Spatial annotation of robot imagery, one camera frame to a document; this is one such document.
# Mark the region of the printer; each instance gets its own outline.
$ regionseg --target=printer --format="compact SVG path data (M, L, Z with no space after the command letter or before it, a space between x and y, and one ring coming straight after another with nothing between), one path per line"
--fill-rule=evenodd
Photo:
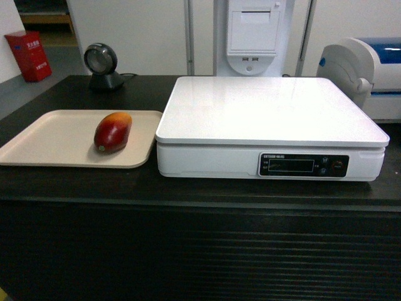
M401 38L344 38L324 48L316 75L374 121L401 121Z

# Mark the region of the white scale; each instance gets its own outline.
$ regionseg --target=white scale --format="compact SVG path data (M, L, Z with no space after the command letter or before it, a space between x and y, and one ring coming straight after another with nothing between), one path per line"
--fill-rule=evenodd
M156 140L168 177L373 181L389 137L324 78L182 77Z

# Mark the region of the control panel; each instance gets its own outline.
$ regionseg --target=control panel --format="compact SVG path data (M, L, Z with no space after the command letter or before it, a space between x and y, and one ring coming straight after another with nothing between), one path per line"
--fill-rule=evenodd
M345 177L349 156L262 153L260 176Z

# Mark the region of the red mango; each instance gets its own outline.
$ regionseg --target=red mango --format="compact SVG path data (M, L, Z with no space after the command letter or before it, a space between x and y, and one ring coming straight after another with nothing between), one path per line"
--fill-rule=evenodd
M115 152L127 145L132 117L125 112L107 115L98 124L93 141L101 152Z

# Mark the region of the fire extinguisher box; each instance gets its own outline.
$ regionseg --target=fire extinguisher box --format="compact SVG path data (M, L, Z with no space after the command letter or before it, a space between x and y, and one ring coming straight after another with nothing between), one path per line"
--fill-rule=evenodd
M51 75L38 31L18 31L5 37L26 82L39 82Z

